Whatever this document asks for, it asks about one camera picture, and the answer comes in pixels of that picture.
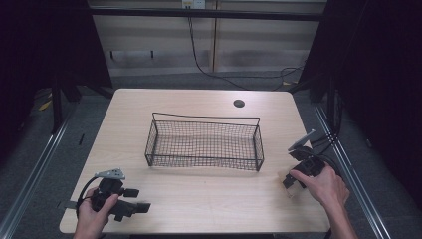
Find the hand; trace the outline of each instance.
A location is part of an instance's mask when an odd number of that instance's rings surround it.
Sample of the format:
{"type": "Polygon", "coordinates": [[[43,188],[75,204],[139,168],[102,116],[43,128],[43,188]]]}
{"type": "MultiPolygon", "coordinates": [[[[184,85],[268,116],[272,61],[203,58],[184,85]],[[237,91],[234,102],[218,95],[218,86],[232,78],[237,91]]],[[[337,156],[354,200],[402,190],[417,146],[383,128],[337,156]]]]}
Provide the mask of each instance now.
{"type": "Polygon", "coordinates": [[[106,200],[105,205],[99,212],[93,211],[90,197],[93,196],[96,189],[95,187],[88,190],[86,199],[79,207],[79,218],[74,238],[100,238],[104,227],[108,223],[108,213],[118,201],[118,195],[114,194],[106,200]]]}
{"type": "Polygon", "coordinates": [[[297,170],[291,170],[290,175],[301,181],[308,188],[311,196],[324,208],[331,205],[344,206],[350,194],[344,181],[327,163],[320,175],[316,177],[308,177],[297,170]]]}

